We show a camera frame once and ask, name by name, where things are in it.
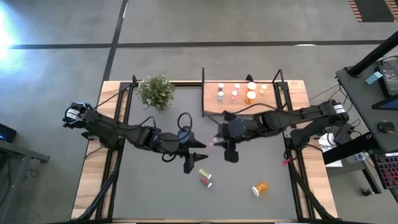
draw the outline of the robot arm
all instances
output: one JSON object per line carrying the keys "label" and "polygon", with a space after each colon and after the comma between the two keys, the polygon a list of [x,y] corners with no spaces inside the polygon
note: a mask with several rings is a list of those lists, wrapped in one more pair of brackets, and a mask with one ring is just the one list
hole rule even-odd
{"label": "robot arm", "polygon": [[191,132],[188,126],[182,127],[178,135],[162,133],[159,128],[156,128],[155,123],[154,126],[143,126],[143,123],[131,126],[104,116],[88,103],[72,103],[65,111],[63,122],[65,128],[85,128],[88,132],[82,134],[84,137],[96,136],[100,143],[109,149],[121,147],[122,141],[120,140],[126,138],[138,149],[163,154],[162,160],[164,162],[171,162],[176,156],[184,157],[183,169],[186,174],[193,169],[196,161],[208,157],[195,152],[189,153],[190,147],[206,147],[206,145],[195,139],[195,134]]}
{"label": "robot arm", "polygon": [[255,114],[252,119],[241,119],[226,111],[223,114],[227,123],[219,126],[215,145],[225,148],[224,158],[230,162],[239,161],[235,151],[237,143],[275,136],[291,125],[312,121],[303,129],[293,130],[286,139],[287,149],[301,150],[314,134],[329,126],[342,126],[349,120],[343,105],[335,100],[295,111],[266,111]]}

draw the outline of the potted plant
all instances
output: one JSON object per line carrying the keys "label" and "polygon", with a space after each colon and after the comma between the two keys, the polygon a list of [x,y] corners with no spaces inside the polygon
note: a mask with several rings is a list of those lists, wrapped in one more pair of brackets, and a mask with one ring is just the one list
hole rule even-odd
{"label": "potted plant", "polygon": [[164,110],[173,100],[174,85],[164,75],[154,75],[140,81],[138,85],[138,98],[145,105],[145,109],[153,106],[158,110]]}

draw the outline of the small container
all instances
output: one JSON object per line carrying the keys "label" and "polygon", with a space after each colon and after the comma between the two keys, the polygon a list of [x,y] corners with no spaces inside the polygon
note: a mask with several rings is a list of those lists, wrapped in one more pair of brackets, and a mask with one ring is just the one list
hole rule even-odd
{"label": "small container", "polygon": [[235,83],[235,90],[236,90],[236,92],[239,91],[239,88],[240,88],[240,87],[241,87],[241,84]]}
{"label": "small container", "polygon": [[231,100],[235,100],[237,95],[238,95],[238,91],[236,91],[236,90],[232,91]]}
{"label": "small container", "polygon": [[361,162],[366,159],[366,155],[363,152],[357,153],[355,155],[349,156],[346,158],[347,162],[349,163],[355,163],[355,162]]}
{"label": "small container", "polygon": [[260,94],[264,94],[267,89],[267,85],[261,85]]}
{"label": "small container", "polygon": [[222,84],[222,83],[218,84],[218,91],[219,92],[223,91],[223,88],[224,88],[224,84]]}
{"label": "small container", "polygon": [[210,180],[211,178],[211,174],[207,173],[204,169],[200,169],[199,174],[207,180]]}
{"label": "small container", "polygon": [[256,90],[256,88],[257,88],[257,85],[254,82],[249,82],[247,91],[254,91],[254,90]]}
{"label": "small container", "polygon": [[224,92],[223,91],[219,91],[218,92],[218,101],[223,100],[223,97],[224,97]]}
{"label": "small container", "polygon": [[246,103],[248,103],[248,104],[253,103],[255,98],[256,98],[256,93],[254,91],[249,91],[246,94]]}
{"label": "small container", "polygon": [[264,193],[267,189],[268,189],[267,182],[261,182],[251,188],[256,197],[260,196],[260,194]]}
{"label": "small container", "polygon": [[200,177],[200,182],[203,183],[207,188],[211,187],[212,183],[206,180],[204,177]]}

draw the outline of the black stand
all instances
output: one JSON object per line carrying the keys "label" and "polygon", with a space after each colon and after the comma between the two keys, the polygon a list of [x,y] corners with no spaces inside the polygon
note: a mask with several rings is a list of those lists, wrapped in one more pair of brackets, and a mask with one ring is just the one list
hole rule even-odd
{"label": "black stand", "polygon": [[17,160],[19,160],[19,168],[16,171],[16,175],[12,179],[11,188],[2,204],[2,215],[0,217],[0,223],[5,223],[7,213],[9,212],[9,209],[12,207],[15,201],[15,194],[21,187],[21,183],[24,179],[24,174],[26,170],[29,169],[30,160],[38,159],[41,163],[48,163],[50,156],[31,151],[29,149],[24,149],[13,143],[9,143],[3,140],[0,140],[0,152],[3,153],[1,157],[2,159],[0,161],[2,168],[4,167],[7,160],[9,160],[10,158],[16,158]]}

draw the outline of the gray floor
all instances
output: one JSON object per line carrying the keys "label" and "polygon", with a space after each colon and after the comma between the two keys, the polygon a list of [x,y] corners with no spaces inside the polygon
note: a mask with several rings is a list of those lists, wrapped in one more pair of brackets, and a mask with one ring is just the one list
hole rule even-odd
{"label": "gray floor", "polygon": [[[122,0],[0,1],[0,38],[12,44],[110,43]],[[395,23],[358,23],[347,0],[179,1],[130,0],[119,42],[377,40]],[[351,65],[374,45],[322,47],[219,47],[119,49],[110,80],[164,73],[170,79],[238,79],[248,73],[270,79],[305,80],[308,96],[335,85],[334,72]],[[69,219],[86,141],[62,128],[71,101],[96,103],[108,49],[0,50],[0,123],[15,128],[16,143],[51,154],[27,179],[10,223]],[[313,104],[328,94],[312,100]],[[343,101],[341,94],[337,100]],[[350,111],[352,121],[358,118]],[[358,127],[361,132],[366,129]],[[339,216],[350,221],[395,223],[389,192],[364,198],[362,173],[330,179]]]}

